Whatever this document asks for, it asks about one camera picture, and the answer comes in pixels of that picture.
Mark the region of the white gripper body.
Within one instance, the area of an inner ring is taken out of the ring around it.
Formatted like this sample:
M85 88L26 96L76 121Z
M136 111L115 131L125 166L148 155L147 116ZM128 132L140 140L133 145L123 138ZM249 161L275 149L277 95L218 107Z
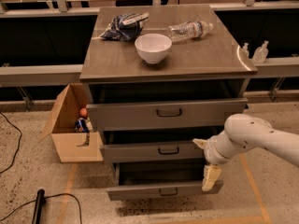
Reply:
M213 135L204 146L206 161L212 165L223 165L233 156L232 142L225 132Z

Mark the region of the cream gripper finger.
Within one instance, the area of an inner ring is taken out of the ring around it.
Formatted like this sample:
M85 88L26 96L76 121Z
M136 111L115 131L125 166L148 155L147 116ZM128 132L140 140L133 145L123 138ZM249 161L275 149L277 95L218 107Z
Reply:
M202 191L210 191L214 187L216 181L221 174L221 168L217 165L206 165L204 167L204 179Z
M205 149L205 148L206 148L207 140L205 140L205 139L194 138L192 141L193 141L199 148L201 148L201 149Z

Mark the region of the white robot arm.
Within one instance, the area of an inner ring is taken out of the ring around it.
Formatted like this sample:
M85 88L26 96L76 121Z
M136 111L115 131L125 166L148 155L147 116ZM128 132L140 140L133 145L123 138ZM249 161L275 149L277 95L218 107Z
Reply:
M299 166L299 135L275 130L265 119L234 114L224 123L224 130L207 140L192 140L204 151L206 165L202 191L211 191L221 174L221 167L235 155L256 147Z

